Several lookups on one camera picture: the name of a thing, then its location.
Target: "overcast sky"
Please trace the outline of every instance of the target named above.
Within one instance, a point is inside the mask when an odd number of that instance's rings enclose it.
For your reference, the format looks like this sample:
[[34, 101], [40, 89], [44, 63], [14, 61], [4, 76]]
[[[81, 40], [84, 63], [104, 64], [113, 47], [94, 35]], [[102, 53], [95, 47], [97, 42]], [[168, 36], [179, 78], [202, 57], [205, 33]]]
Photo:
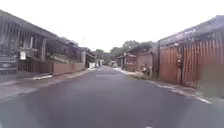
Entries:
[[157, 41], [224, 13], [222, 0], [0, 0], [0, 9], [87, 46]]

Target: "tree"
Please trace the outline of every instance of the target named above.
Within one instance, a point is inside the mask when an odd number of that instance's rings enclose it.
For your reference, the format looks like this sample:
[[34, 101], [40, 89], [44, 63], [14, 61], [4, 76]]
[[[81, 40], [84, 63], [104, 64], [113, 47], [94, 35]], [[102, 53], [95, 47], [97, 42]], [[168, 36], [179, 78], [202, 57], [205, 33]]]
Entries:
[[95, 54], [98, 59], [103, 59], [104, 57], [104, 51], [101, 49], [96, 49]]
[[113, 47], [110, 50], [110, 54], [111, 54], [111, 60], [115, 60], [117, 57], [121, 56], [124, 53], [123, 48], [119, 48], [119, 47]]
[[152, 44], [153, 44], [154, 42], [152, 42], [152, 41], [147, 41], [147, 42], [142, 42], [140, 45], [141, 46], [149, 46], [149, 47], [152, 47]]
[[139, 42], [135, 41], [135, 40], [129, 40], [129, 41], [125, 41], [123, 44], [123, 49], [126, 52], [127, 50], [134, 48], [136, 46], [139, 45]]

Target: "road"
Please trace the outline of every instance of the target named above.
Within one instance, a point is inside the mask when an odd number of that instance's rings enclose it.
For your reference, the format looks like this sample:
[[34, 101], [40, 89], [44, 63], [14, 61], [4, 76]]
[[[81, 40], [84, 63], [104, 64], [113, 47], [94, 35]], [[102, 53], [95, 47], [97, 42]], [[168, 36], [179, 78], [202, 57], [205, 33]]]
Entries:
[[0, 128], [220, 128], [224, 112], [103, 67], [0, 103]]

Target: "corrugated metal wall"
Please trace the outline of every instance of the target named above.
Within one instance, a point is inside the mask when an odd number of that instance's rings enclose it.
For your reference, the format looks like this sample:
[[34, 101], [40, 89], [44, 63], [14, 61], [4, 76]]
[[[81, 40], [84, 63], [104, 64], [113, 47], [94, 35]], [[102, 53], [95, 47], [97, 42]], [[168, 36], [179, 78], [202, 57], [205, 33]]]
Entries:
[[197, 88], [207, 69], [224, 63], [222, 38], [224, 32], [216, 31], [161, 46], [159, 79]]
[[159, 79], [177, 83], [177, 48], [174, 46], [160, 47]]

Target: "street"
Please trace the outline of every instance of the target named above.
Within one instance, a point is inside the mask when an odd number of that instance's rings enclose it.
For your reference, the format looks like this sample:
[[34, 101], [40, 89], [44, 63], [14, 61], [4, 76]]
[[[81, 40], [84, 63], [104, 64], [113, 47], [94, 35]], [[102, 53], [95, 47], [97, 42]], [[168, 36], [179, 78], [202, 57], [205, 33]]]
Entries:
[[224, 112], [102, 67], [0, 103], [0, 128], [220, 128]]

